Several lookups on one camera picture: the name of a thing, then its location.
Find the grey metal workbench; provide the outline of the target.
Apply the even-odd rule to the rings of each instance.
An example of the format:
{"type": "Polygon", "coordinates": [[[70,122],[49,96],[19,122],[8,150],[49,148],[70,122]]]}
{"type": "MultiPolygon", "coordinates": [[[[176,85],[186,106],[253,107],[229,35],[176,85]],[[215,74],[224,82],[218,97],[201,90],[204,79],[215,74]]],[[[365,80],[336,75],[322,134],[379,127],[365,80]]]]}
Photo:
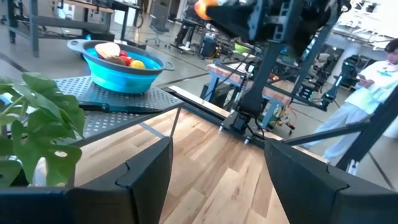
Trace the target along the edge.
{"type": "Polygon", "coordinates": [[[24,7],[23,0],[0,0],[6,8],[6,24],[9,30],[10,43],[16,42],[19,35],[30,42],[34,57],[39,56],[40,39],[79,39],[76,34],[67,34],[66,30],[91,30],[108,32],[112,6],[116,0],[44,0],[53,13],[51,16],[39,14],[41,0],[27,0],[28,7],[24,7]],[[61,18],[57,11],[66,13],[69,7],[83,9],[83,20],[75,21],[71,17],[61,18]]]}

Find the orange toy pear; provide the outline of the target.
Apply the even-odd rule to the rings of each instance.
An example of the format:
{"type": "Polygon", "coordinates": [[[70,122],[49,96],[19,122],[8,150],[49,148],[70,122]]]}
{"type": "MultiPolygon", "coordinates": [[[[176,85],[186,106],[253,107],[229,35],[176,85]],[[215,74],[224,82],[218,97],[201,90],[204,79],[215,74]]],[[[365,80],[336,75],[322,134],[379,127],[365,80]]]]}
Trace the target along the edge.
{"type": "Polygon", "coordinates": [[[208,6],[217,6],[218,0],[198,0],[194,5],[196,14],[203,20],[209,21],[211,17],[206,14],[208,6]]]}

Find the grey perforated metal shelf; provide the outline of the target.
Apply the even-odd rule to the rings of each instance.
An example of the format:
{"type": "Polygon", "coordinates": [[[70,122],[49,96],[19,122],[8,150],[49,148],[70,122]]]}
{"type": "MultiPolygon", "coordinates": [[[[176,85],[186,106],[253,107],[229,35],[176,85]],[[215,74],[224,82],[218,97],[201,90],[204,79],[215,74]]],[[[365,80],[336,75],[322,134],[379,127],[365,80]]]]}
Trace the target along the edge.
{"type": "Polygon", "coordinates": [[[110,106],[137,106],[157,110],[155,113],[147,114],[85,111],[83,138],[77,140],[67,139],[65,141],[67,144],[78,147],[85,146],[137,124],[158,137],[162,137],[162,134],[147,125],[145,121],[174,109],[180,111],[183,105],[183,101],[155,86],[152,86],[143,94],[132,95],[105,90],[94,84],[89,76],[56,79],[55,82],[63,93],[76,96],[78,102],[90,101],[107,103],[110,106]]]}

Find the person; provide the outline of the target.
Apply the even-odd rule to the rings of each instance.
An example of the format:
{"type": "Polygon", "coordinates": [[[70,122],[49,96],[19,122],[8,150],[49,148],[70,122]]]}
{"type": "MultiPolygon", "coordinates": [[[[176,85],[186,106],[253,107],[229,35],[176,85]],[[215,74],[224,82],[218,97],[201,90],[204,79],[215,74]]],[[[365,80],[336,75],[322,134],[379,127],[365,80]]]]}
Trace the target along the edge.
{"type": "Polygon", "coordinates": [[[386,47],[387,59],[377,61],[359,74],[374,84],[369,88],[356,84],[357,89],[345,102],[316,130],[316,133],[357,123],[373,114],[398,86],[398,38],[390,41],[386,47]]]}

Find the green bin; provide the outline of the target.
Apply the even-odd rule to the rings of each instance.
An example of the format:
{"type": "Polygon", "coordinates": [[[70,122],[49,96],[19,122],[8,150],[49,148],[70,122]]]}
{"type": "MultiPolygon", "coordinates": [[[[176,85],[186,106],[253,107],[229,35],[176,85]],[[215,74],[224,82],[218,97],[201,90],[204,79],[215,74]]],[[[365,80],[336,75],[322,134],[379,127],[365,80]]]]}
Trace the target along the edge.
{"type": "Polygon", "coordinates": [[[237,43],[234,44],[234,50],[239,54],[248,53],[251,51],[249,47],[237,43]]]}

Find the grey office chair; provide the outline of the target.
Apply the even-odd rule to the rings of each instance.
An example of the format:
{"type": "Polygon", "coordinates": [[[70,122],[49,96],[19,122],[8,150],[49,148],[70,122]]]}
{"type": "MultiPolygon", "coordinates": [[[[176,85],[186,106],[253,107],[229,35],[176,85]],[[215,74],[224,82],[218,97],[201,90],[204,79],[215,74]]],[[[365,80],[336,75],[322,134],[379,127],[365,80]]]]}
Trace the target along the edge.
{"type": "Polygon", "coordinates": [[[149,28],[155,32],[155,37],[146,39],[145,43],[153,41],[157,47],[160,47],[161,45],[167,47],[167,44],[160,39],[160,36],[170,31],[169,28],[166,27],[166,23],[168,22],[168,10],[169,9],[166,6],[159,3],[154,4],[152,14],[150,15],[151,21],[149,28]]]}

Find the toy kiwi half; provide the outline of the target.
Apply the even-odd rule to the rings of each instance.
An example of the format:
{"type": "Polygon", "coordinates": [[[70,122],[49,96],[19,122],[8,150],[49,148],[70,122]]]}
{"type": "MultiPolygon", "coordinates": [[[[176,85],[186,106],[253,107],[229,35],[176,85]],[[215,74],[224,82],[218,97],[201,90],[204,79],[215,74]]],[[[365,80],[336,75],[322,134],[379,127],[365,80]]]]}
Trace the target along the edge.
{"type": "Polygon", "coordinates": [[[111,55],[111,56],[105,57],[104,59],[105,59],[107,62],[115,63],[115,64],[122,65],[122,66],[125,66],[125,65],[126,65],[125,61],[124,61],[121,57],[119,57],[119,56],[113,56],[113,55],[111,55]]]}

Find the black kitchen knife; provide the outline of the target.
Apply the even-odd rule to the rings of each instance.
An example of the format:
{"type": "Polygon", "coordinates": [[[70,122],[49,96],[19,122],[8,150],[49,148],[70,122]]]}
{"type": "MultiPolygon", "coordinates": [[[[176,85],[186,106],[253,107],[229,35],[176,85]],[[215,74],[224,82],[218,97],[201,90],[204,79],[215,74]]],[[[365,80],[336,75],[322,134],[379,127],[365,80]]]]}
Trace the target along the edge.
{"type": "Polygon", "coordinates": [[[155,113],[156,109],[143,108],[137,106],[110,106],[107,103],[97,103],[90,101],[79,101],[78,105],[85,111],[100,111],[104,113],[120,112],[120,113],[132,113],[132,114],[147,114],[155,113]]]}

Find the green plant in white pot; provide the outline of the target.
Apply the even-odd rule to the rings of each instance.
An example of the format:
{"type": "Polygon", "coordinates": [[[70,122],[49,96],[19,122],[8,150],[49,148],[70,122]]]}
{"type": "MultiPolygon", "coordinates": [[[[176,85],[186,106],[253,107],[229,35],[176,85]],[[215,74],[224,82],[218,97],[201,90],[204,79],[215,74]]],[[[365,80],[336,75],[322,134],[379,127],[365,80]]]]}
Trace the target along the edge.
{"type": "Polygon", "coordinates": [[[20,82],[0,77],[0,95],[5,93],[11,102],[0,110],[0,187],[10,186],[20,172],[33,183],[41,159],[47,185],[67,183],[82,155],[64,143],[83,135],[85,114],[76,97],[39,73],[23,73],[20,82]]]}

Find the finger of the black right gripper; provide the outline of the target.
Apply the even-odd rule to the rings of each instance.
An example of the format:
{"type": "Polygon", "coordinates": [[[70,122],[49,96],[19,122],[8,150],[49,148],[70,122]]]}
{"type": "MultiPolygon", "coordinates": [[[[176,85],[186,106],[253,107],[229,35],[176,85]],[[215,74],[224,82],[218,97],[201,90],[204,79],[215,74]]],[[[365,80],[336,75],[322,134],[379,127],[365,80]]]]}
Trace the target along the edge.
{"type": "Polygon", "coordinates": [[[257,0],[226,0],[222,4],[208,3],[205,15],[210,23],[226,35],[242,39],[249,38],[249,20],[257,0]]]}

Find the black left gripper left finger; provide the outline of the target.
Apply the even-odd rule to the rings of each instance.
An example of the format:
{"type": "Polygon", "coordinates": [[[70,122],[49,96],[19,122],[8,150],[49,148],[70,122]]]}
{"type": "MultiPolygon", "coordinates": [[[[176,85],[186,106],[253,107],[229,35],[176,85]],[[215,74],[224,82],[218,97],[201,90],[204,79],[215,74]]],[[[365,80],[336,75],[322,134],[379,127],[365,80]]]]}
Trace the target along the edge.
{"type": "Polygon", "coordinates": [[[164,137],[70,193],[68,224],[159,224],[169,187],[173,139],[164,137]]]}

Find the blue grey collapsible colander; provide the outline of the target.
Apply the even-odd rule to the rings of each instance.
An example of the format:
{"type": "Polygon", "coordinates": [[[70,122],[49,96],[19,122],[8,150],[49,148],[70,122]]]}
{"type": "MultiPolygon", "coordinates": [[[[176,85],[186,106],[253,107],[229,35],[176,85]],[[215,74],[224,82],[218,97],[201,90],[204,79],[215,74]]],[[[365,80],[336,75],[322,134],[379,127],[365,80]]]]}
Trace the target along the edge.
{"type": "Polygon", "coordinates": [[[105,43],[105,40],[73,39],[67,42],[67,47],[83,55],[91,70],[92,81],[107,90],[132,94],[144,93],[164,70],[175,70],[172,63],[158,58],[153,53],[119,43],[117,46],[127,52],[128,56],[143,62],[145,69],[108,62],[100,58],[95,50],[96,45],[105,43]]]}

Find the red toy peach half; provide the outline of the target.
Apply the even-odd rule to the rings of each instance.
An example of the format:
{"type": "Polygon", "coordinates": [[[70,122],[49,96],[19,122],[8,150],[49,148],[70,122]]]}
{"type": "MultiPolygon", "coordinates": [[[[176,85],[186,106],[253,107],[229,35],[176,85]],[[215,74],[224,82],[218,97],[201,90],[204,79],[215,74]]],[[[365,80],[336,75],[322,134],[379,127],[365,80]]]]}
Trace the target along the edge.
{"type": "Polygon", "coordinates": [[[119,56],[120,54],[120,46],[114,42],[105,42],[101,44],[95,45],[96,53],[102,57],[107,58],[110,56],[119,56]]]}

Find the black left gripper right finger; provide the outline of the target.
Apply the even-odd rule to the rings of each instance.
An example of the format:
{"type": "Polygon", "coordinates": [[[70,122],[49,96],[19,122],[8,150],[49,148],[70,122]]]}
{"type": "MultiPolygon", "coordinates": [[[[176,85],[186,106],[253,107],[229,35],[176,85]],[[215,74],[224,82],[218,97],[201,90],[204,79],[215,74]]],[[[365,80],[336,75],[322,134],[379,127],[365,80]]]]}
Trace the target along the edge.
{"type": "Polygon", "coordinates": [[[398,224],[398,193],[275,139],[264,156],[290,224],[398,224]]]}

